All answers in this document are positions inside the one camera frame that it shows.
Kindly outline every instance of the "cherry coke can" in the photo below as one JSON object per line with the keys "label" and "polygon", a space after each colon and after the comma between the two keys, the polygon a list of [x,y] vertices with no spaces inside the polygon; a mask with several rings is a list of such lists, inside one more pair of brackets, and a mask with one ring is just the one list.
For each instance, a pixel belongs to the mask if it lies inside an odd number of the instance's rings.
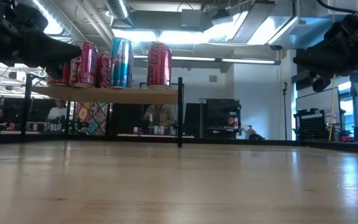
{"label": "cherry coke can", "polygon": [[48,84],[48,86],[51,86],[51,85],[68,86],[69,79],[70,79],[70,62],[67,62],[63,66],[62,79],[57,79],[57,78],[51,77],[48,74],[47,84]]}
{"label": "cherry coke can", "polygon": [[111,54],[101,52],[96,62],[96,87],[110,88]]}
{"label": "cherry coke can", "polygon": [[167,89],[171,86],[172,51],[169,46],[154,42],[149,50],[147,87]]}
{"label": "cherry coke can", "polygon": [[130,88],[132,84],[132,42],[116,37],[112,40],[111,88]]}
{"label": "cherry coke can", "polygon": [[96,84],[96,58],[98,50],[94,44],[79,40],[74,43],[82,50],[80,56],[71,60],[70,85],[73,87],[94,87]]}

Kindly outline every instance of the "blue soda can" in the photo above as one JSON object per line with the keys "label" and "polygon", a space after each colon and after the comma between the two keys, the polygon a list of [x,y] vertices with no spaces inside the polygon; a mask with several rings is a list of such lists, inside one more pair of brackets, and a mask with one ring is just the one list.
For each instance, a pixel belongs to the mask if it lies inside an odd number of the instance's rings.
{"label": "blue soda can", "polygon": [[112,40],[111,88],[130,88],[134,55],[130,40],[116,37]]}

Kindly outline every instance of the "red soda can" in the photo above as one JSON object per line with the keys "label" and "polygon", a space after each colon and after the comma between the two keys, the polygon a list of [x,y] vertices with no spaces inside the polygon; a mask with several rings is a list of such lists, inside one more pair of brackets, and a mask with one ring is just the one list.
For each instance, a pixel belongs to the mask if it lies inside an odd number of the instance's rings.
{"label": "red soda can", "polygon": [[74,45],[79,46],[82,53],[71,60],[69,83],[73,87],[94,87],[98,50],[94,44],[84,40],[76,41]]}
{"label": "red soda can", "polygon": [[56,79],[48,74],[47,84],[48,86],[51,85],[68,86],[69,79],[70,79],[70,62],[67,62],[63,66],[62,79]]}
{"label": "red soda can", "polygon": [[110,88],[111,54],[101,52],[96,62],[96,87]]}
{"label": "red soda can", "polygon": [[149,50],[147,87],[167,89],[171,87],[172,51],[169,46],[154,42]]}

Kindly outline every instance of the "wooden shelf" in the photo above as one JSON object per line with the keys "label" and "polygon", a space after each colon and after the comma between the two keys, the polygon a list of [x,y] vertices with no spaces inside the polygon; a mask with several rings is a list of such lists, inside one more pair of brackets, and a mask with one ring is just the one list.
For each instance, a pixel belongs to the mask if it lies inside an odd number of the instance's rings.
{"label": "wooden shelf", "polygon": [[109,88],[72,88],[65,86],[33,86],[31,91],[56,99],[93,103],[178,104],[178,90]]}

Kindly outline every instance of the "tripod stand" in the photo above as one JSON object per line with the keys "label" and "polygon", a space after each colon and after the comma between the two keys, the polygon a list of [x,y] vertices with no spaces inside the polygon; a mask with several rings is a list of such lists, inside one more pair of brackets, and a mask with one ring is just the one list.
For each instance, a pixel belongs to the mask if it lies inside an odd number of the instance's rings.
{"label": "tripod stand", "polygon": [[285,104],[285,96],[287,95],[287,82],[284,82],[283,97],[284,97],[284,128],[285,128],[285,140],[287,140],[287,107]]}

